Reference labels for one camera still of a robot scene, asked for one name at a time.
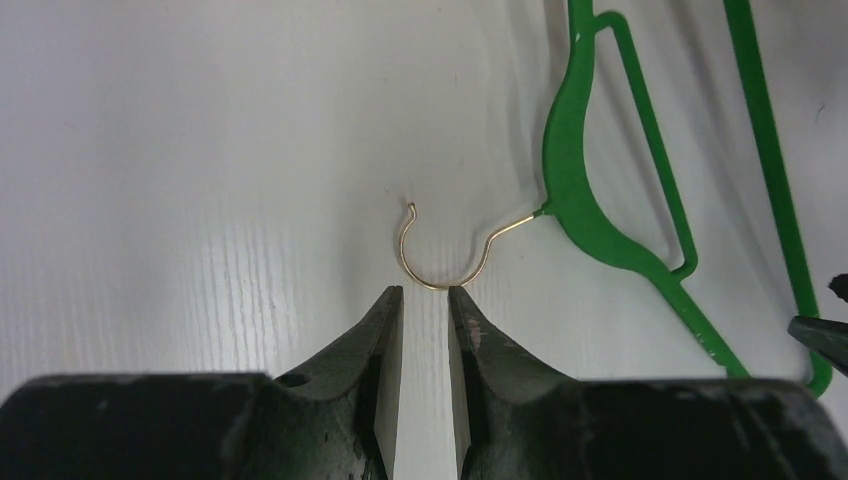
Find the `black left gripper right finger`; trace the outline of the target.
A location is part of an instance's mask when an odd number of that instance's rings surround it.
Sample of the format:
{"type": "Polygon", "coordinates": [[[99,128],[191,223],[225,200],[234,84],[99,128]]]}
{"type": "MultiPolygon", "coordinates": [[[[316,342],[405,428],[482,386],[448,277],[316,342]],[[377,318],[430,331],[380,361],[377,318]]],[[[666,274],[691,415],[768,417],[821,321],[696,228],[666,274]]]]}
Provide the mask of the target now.
{"type": "Polygon", "coordinates": [[[447,294],[463,479],[843,479],[847,448],[803,386],[580,381],[447,294]]]}

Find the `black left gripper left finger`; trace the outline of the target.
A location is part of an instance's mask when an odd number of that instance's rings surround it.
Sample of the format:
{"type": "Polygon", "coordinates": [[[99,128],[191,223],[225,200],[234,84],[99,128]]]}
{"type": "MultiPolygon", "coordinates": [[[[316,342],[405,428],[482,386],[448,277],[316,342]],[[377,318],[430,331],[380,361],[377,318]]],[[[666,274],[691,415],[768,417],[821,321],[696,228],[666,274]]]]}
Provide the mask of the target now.
{"type": "Polygon", "coordinates": [[[37,377],[1,406],[5,479],[389,479],[403,290],[279,377],[37,377]]]}

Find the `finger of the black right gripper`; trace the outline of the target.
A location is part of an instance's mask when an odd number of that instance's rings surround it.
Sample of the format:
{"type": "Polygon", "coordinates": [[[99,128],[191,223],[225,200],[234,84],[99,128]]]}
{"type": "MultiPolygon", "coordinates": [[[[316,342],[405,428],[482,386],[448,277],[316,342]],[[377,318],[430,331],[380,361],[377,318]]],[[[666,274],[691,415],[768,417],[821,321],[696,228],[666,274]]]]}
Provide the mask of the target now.
{"type": "Polygon", "coordinates": [[[809,272],[791,272],[789,278],[795,312],[786,331],[805,352],[808,377],[847,377],[847,322],[819,316],[809,272]]]}

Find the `green wire hanger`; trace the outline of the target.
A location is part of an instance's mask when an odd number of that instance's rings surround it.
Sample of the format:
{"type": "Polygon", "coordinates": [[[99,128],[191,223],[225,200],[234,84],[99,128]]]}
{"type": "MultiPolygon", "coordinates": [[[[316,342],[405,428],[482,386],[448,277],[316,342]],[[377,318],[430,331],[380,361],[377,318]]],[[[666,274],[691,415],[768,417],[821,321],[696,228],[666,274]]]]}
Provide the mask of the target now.
{"type": "MultiPolygon", "coordinates": [[[[800,316],[816,317],[818,302],[782,154],[753,10],[747,1],[726,1],[723,6],[794,303],[800,316]]],[[[458,281],[458,286],[466,286],[482,273],[492,244],[500,235],[540,216],[552,216],[585,254],[648,280],[728,376],[748,376],[746,367],[683,285],[698,266],[698,252],[626,18],[617,11],[597,13],[590,1],[568,2],[567,17],[570,51],[566,72],[550,107],[542,139],[546,199],[529,215],[494,230],[485,240],[479,263],[466,278],[458,281]],[[595,73],[596,37],[603,30],[614,35],[683,254],[681,265],[675,269],[667,267],[657,255],[610,221],[588,179],[584,149],[586,114],[595,73]]]]}

